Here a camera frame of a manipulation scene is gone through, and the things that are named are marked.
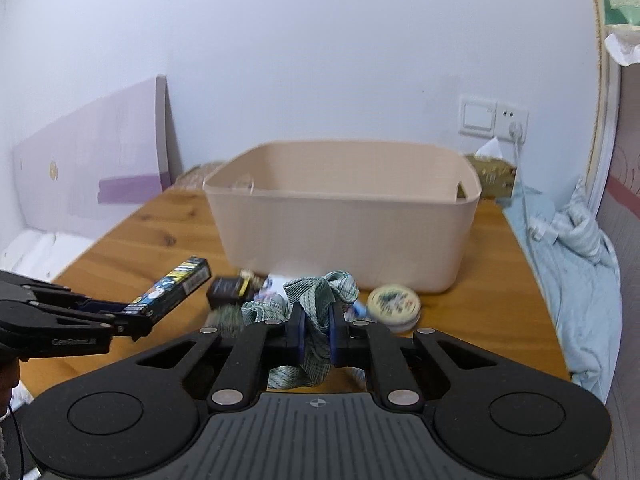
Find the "gold tissue box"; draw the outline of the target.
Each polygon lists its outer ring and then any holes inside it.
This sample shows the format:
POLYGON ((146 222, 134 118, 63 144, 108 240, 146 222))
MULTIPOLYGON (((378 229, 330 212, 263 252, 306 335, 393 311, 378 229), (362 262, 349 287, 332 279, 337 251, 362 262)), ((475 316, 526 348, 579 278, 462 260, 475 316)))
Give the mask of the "gold tissue box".
POLYGON ((475 153, 467 154, 466 159, 472 165, 480 180, 483 200, 501 200, 510 198, 514 191, 516 167, 504 156, 500 141, 496 136, 483 144, 475 153))

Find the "light blue blanket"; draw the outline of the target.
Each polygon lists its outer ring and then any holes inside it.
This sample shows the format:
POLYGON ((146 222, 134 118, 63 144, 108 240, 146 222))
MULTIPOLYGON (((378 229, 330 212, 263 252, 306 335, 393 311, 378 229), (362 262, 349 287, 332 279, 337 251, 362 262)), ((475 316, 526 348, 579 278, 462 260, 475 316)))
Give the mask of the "light blue blanket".
POLYGON ((547 304, 570 379, 601 401, 610 393, 623 330, 620 265, 613 243, 588 207, 584 182, 558 208, 534 188, 518 184, 498 200, 547 304), (554 244, 530 236, 531 216, 560 214, 554 244))

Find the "round tin with lid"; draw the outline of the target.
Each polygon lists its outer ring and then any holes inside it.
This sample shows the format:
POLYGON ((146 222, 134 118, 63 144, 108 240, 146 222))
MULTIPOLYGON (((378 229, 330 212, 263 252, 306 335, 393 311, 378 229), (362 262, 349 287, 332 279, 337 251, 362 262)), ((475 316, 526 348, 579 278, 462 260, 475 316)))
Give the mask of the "round tin with lid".
POLYGON ((376 288, 367 299, 368 315, 393 333, 411 330, 420 320, 419 296, 410 288, 391 284, 376 288))

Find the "small black box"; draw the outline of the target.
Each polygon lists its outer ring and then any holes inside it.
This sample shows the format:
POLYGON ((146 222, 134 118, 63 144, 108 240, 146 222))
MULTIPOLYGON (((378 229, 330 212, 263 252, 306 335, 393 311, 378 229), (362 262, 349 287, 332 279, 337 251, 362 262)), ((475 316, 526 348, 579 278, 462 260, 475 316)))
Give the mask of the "small black box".
POLYGON ((242 306, 250 293, 250 279, 242 276, 218 276, 206 292, 210 310, 223 306, 242 306))

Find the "black yellow long box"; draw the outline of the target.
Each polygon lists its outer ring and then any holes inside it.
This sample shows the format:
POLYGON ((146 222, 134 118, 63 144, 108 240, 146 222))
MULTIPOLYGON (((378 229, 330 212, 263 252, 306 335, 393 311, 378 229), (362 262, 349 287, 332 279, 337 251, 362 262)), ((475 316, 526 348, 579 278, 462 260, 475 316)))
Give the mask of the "black yellow long box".
POLYGON ((160 278, 144 294, 122 309, 122 314, 142 315, 153 324, 168 315, 212 277, 205 258, 187 258, 160 278))

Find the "white wall power socket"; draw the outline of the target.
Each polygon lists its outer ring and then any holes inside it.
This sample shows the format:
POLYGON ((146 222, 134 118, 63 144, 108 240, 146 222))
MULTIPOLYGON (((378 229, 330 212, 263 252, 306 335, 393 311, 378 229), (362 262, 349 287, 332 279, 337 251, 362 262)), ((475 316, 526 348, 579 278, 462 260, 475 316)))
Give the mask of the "white wall power socket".
POLYGON ((524 143, 528 126, 528 110, 498 102, 495 117, 495 137, 508 142, 524 143))

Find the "beige plastic storage basket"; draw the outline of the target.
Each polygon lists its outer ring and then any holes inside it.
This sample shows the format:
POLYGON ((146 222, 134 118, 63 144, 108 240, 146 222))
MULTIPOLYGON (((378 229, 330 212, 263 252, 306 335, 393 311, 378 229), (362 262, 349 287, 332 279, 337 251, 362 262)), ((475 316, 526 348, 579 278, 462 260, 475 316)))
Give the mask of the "beige plastic storage basket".
POLYGON ((443 292, 482 187, 448 148, 324 140, 258 145, 216 168, 203 190, 232 266, 293 278, 344 270, 364 289, 443 292))

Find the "lilac wooden board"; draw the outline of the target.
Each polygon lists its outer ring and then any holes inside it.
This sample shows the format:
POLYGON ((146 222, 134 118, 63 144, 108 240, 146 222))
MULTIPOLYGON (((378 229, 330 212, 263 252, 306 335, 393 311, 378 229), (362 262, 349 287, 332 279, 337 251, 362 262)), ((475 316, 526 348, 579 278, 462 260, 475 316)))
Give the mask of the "lilac wooden board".
POLYGON ((170 185, 164 75, 92 101, 17 144, 26 224, 103 236, 170 185))

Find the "white wall light switch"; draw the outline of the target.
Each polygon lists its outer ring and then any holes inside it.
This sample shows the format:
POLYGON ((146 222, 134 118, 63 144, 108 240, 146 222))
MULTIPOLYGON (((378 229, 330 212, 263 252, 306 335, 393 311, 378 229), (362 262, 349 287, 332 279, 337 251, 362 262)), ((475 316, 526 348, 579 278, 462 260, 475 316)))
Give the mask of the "white wall light switch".
POLYGON ((478 96, 460 96, 459 132, 466 136, 487 136, 495 133, 497 101, 478 96))

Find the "green checkered cloth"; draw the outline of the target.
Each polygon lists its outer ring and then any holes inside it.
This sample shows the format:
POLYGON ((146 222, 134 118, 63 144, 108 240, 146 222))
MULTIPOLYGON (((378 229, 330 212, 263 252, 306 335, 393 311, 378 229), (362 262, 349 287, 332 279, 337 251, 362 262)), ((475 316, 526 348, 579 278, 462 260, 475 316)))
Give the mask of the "green checkered cloth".
POLYGON ((303 361, 270 370, 270 389, 314 387, 322 384, 331 369, 329 325, 330 307, 349 307, 359 298, 359 288, 352 274, 332 271, 325 276, 294 278, 283 285, 284 295, 246 302, 241 307, 245 325, 276 320, 286 322, 299 304, 305 312, 303 361))

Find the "white tube bottle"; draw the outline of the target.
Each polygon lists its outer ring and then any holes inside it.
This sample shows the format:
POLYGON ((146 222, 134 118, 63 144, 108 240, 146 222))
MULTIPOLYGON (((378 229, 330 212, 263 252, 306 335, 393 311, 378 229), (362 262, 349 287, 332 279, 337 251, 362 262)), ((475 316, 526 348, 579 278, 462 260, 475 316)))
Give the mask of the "white tube bottle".
POLYGON ((279 308, 288 308, 288 295, 284 290, 284 285, 291 281, 290 276, 269 274, 262 283, 262 288, 256 292, 254 301, 275 304, 279 308))

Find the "colourful cartoon box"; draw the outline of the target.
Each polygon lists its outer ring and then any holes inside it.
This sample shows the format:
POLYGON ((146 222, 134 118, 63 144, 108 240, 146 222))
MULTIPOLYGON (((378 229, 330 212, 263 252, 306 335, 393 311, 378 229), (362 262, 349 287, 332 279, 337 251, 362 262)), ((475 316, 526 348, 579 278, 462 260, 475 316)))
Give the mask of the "colourful cartoon box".
POLYGON ((343 308, 343 314, 346 322, 369 319, 368 309, 360 300, 356 300, 352 304, 345 306, 343 308))

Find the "cream headboard frame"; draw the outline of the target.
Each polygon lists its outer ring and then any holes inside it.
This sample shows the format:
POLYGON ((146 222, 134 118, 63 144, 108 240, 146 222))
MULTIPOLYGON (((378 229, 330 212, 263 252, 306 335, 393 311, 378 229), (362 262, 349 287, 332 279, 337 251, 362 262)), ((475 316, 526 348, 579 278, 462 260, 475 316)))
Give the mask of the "cream headboard frame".
POLYGON ((606 37, 604 0, 592 0, 598 58, 597 114, 594 121, 586 190, 588 205, 597 214, 604 195, 613 158, 618 108, 620 107, 620 66, 611 61, 604 45, 606 37))

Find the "green hanging tissue pack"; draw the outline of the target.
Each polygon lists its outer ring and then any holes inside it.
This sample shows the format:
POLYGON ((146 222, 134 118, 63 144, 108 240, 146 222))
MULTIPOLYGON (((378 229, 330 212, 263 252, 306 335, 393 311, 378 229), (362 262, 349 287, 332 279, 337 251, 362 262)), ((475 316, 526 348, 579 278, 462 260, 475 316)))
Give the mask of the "green hanging tissue pack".
POLYGON ((639 0, 603 0, 608 54, 620 66, 639 63, 639 0))

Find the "white charger adapter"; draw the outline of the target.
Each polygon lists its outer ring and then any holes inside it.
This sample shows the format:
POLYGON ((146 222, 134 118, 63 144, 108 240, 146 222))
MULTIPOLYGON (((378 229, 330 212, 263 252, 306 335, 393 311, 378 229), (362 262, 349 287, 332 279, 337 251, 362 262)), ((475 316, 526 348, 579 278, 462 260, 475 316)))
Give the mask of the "white charger adapter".
POLYGON ((529 218, 528 230, 534 240, 554 244, 563 236, 565 226, 560 214, 555 214, 550 219, 545 219, 541 216, 531 216, 529 218))

